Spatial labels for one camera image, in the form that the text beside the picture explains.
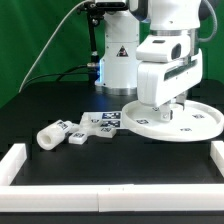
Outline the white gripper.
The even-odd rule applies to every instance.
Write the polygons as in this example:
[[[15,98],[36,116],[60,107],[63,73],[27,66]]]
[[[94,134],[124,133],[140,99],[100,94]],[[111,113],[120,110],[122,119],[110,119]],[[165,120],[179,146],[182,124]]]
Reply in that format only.
[[[185,107],[186,95],[183,92],[201,81],[202,65],[201,51],[191,57],[187,65],[182,65],[181,60],[170,63],[141,62],[137,75],[138,100],[151,107],[160,106],[161,120],[169,122],[172,110],[169,104],[164,103],[177,96],[176,103]]]

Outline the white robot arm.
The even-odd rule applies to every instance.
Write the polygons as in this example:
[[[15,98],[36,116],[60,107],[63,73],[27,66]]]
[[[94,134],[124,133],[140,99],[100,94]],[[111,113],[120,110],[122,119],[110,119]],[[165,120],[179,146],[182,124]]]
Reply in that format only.
[[[171,101],[184,105],[202,79],[200,22],[216,16],[220,0],[95,0],[105,15],[105,53],[96,89],[135,94],[172,119]]]

